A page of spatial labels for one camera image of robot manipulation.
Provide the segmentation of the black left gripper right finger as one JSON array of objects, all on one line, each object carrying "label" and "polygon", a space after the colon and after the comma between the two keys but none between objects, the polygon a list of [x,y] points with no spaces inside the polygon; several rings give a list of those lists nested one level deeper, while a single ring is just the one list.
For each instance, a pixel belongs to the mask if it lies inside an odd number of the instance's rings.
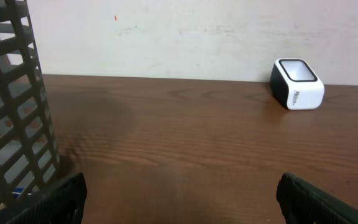
[{"label": "black left gripper right finger", "polygon": [[287,224],[358,224],[357,209],[288,172],[276,199]]}]

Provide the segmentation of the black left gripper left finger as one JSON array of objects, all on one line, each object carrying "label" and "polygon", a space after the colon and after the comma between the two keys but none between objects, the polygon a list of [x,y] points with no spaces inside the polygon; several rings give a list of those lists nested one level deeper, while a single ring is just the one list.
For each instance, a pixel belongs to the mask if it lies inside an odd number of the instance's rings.
[{"label": "black left gripper left finger", "polygon": [[0,211],[0,223],[74,223],[83,219],[87,196],[83,173],[70,174]]}]

